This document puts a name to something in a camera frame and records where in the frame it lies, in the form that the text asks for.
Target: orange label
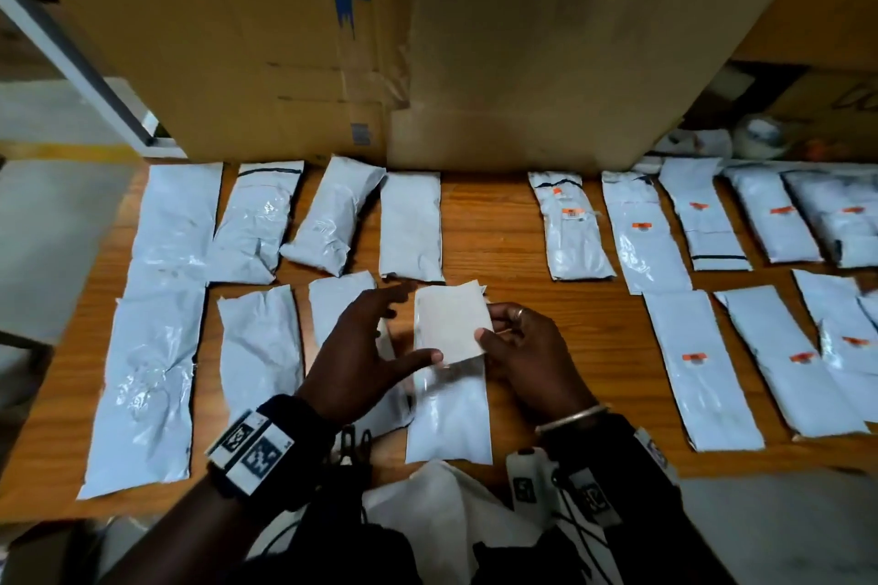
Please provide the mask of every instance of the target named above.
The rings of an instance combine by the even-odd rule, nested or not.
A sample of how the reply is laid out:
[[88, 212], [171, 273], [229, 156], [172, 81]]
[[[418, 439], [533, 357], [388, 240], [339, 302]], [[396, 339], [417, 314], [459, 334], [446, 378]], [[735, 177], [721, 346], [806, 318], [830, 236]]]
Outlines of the orange label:
[[793, 354], [793, 356], [789, 357], [793, 363], [808, 363], [811, 358], [814, 358], [813, 351], [803, 351], [801, 354]]

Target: wooden table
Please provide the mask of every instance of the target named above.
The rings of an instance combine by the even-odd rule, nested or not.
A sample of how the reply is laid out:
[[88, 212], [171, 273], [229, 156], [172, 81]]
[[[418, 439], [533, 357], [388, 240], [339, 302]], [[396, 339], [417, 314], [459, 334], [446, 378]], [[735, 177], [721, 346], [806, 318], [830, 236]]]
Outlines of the wooden table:
[[[235, 179], [227, 166], [223, 176], [220, 213]], [[311, 204], [321, 171], [310, 170], [295, 204], [295, 223], [301, 223]], [[111, 516], [162, 512], [200, 477], [203, 451], [226, 425], [220, 389], [222, 326], [217, 298], [234, 297], [255, 287], [212, 287], [208, 292], [203, 336], [193, 393], [194, 436], [190, 480], [126, 490], [115, 495], [76, 502], [82, 483], [91, 426], [104, 374], [104, 356], [110, 339], [115, 300], [125, 286], [131, 245], [137, 228], [140, 196], [146, 181], [141, 170], [123, 200], [118, 218], [104, 241], [73, 320], [26, 426], [0, 481], [0, 521]], [[757, 247], [742, 212], [724, 181], [719, 191], [754, 272], [709, 271], [692, 273], [695, 287], [710, 292], [776, 286], [799, 325], [816, 338], [798, 293], [790, 266], [769, 266]], [[714, 302], [725, 344], [730, 352], [747, 402], [767, 448], [762, 452], [695, 453], [686, 442], [680, 415], [664, 372], [659, 345], [642, 298], [630, 296], [613, 245], [600, 184], [590, 182], [586, 192], [599, 218], [604, 249], [617, 278], [611, 281], [552, 282], [546, 267], [543, 220], [533, 192], [523, 176], [491, 177], [446, 175], [443, 178], [444, 273], [456, 285], [478, 279], [488, 287], [492, 301], [517, 301], [551, 316], [564, 334], [582, 376], [603, 402], [624, 413], [632, 424], [644, 426], [684, 477], [765, 473], [838, 466], [878, 468], [878, 439], [839, 436], [791, 441], [791, 433], [724, 309]], [[682, 250], [686, 244], [666, 194], [664, 213]], [[350, 269], [370, 270], [377, 276], [380, 206], [368, 207]], [[796, 265], [829, 272], [828, 266]], [[874, 271], [856, 273], [862, 288], [878, 286]], [[299, 308], [308, 365], [314, 344], [307, 284], [321, 273], [281, 261], [278, 281], [292, 285]], [[402, 306], [390, 324], [397, 353], [412, 347], [412, 302]], [[533, 444], [532, 426], [521, 417], [507, 387], [489, 374], [493, 467], [462, 464], [462, 468], [489, 486], [505, 484], [505, 457]], [[379, 440], [373, 460], [376, 484], [399, 480], [417, 466], [405, 465], [406, 433], [397, 431]]]

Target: bracelet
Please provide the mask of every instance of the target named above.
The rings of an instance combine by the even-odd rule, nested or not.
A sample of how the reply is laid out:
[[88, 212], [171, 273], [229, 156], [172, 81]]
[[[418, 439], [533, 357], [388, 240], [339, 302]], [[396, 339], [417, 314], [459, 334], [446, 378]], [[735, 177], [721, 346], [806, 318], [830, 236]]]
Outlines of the bracelet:
[[606, 405], [597, 404], [594, 405], [594, 407], [584, 409], [581, 412], [577, 412], [576, 414], [565, 416], [563, 419], [552, 421], [550, 424], [538, 425], [536, 426], [536, 434], [542, 435], [544, 432], [554, 431], [555, 428], [560, 428], [562, 425], [572, 424], [574, 421], [578, 421], [579, 419], [587, 418], [588, 416], [594, 416], [595, 414], [608, 411], [609, 407], [607, 407]]

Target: person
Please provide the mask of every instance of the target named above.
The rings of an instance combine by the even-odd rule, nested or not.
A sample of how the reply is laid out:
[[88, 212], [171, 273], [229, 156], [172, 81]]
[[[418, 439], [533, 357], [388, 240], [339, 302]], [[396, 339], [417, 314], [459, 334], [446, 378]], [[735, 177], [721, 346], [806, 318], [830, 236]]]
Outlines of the person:
[[[368, 466], [327, 464], [343, 426], [416, 370], [441, 365], [442, 353], [435, 350], [392, 361], [379, 358], [379, 319], [393, 317], [392, 304], [406, 301], [413, 289], [412, 283], [402, 283], [363, 292], [339, 318], [296, 394], [275, 396], [258, 408], [292, 446], [279, 459], [264, 451], [252, 456], [260, 467], [266, 458], [273, 463], [255, 490], [233, 483], [227, 463], [212, 462], [208, 474], [104, 576], [102, 585], [367, 581], [370, 576], [421, 582], [406, 538], [363, 521]], [[732, 582], [686, 518], [661, 453], [638, 440], [622, 415], [599, 404], [554, 322], [515, 303], [491, 304], [489, 312], [493, 332], [478, 330], [474, 337], [489, 366], [499, 368], [518, 400], [542, 422], [542, 445], [558, 463], [558, 485], [571, 493], [583, 516], [602, 527], [621, 579], [628, 584]], [[235, 434], [227, 431], [225, 438]], [[350, 453], [357, 460], [356, 450]], [[245, 560], [278, 513], [306, 503], [285, 551]], [[478, 568], [472, 582], [594, 578], [569, 544], [563, 532], [554, 531], [532, 548], [474, 546]]]

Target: person's right arm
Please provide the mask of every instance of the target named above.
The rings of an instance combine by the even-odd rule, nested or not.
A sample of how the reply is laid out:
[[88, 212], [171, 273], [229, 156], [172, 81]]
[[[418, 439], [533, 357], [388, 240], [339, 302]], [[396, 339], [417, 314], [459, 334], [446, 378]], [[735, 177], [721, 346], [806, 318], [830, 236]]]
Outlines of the person's right arm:
[[[489, 310], [495, 332], [477, 330], [476, 339], [489, 364], [505, 373], [521, 402], [544, 424], [597, 408], [549, 317], [515, 303], [491, 304]], [[545, 431], [543, 446], [558, 463], [562, 480], [584, 476], [597, 482], [597, 506], [594, 486], [568, 482], [570, 497], [585, 516], [594, 517], [592, 511], [603, 509], [604, 501], [612, 506], [598, 519], [626, 585], [662, 578], [733, 582], [686, 517], [679, 488], [635, 432], [624, 416], [598, 411]], [[593, 496], [591, 503], [587, 495]]]

